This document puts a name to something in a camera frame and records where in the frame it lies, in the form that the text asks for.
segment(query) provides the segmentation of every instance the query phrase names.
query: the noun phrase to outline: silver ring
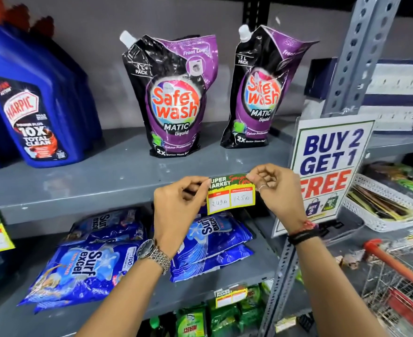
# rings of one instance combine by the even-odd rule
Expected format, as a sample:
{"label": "silver ring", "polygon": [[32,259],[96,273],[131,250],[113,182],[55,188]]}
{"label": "silver ring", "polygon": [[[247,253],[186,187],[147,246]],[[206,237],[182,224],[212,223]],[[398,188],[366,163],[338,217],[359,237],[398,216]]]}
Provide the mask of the silver ring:
{"label": "silver ring", "polygon": [[258,192],[260,192],[260,189],[261,189],[262,187],[264,187],[264,186],[269,187],[267,184],[263,184],[263,185],[261,185],[261,186],[258,188]]}

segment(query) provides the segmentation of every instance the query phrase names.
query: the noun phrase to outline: wristwatch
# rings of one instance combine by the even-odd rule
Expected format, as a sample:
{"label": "wristwatch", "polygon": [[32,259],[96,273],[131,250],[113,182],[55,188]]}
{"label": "wristwatch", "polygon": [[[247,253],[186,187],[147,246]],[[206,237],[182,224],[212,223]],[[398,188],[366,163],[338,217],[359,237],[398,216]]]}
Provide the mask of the wristwatch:
{"label": "wristwatch", "polygon": [[154,239],[148,239],[142,243],[142,245],[136,251],[138,259],[149,258],[155,261],[163,268],[163,275],[169,271],[170,260],[157,246],[157,241]]}

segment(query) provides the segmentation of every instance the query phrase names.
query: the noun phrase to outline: metal wire basket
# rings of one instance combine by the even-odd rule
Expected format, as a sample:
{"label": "metal wire basket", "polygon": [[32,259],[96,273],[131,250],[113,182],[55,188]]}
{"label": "metal wire basket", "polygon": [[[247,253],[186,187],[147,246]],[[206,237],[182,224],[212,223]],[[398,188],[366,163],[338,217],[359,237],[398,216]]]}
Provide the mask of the metal wire basket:
{"label": "metal wire basket", "polygon": [[383,251],[381,240],[364,244],[370,262],[362,297],[393,336],[413,337],[413,244]]}

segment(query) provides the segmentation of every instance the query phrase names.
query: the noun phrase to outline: slotted metal rack post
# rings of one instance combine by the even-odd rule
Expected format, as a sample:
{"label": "slotted metal rack post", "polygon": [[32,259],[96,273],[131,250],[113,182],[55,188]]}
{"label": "slotted metal rack post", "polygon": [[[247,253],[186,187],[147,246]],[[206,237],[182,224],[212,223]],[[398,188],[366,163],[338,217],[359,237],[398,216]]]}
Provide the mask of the slotted metal rack post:
{"label": "slotted metal rack post", "polygon": [[[344,39],[322,118],[357,114],[401,0],[357,0]],[[275,336],[298,269],[298,256],[283,236],[284,248],[258,337]]]}

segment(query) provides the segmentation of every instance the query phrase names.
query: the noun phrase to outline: promotional sign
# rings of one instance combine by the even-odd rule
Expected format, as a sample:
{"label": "promotional sign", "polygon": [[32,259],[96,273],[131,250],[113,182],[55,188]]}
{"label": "promotional sign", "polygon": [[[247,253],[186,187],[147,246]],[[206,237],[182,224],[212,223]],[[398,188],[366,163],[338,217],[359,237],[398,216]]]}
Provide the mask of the promotional sign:
{"label": "promotional sign", "polygon": [[255,185],[246,174],[212,177],[208,191],[208,215],[226,209],[253,206],[255,204]]}
{"label": "promotional sign", "polygon": [[[291,169],[300,175],[305,213],[315,223],[336,218],[364,157],[375,117],[300,120]],[[276,221],[273,236],[284,234]]]}

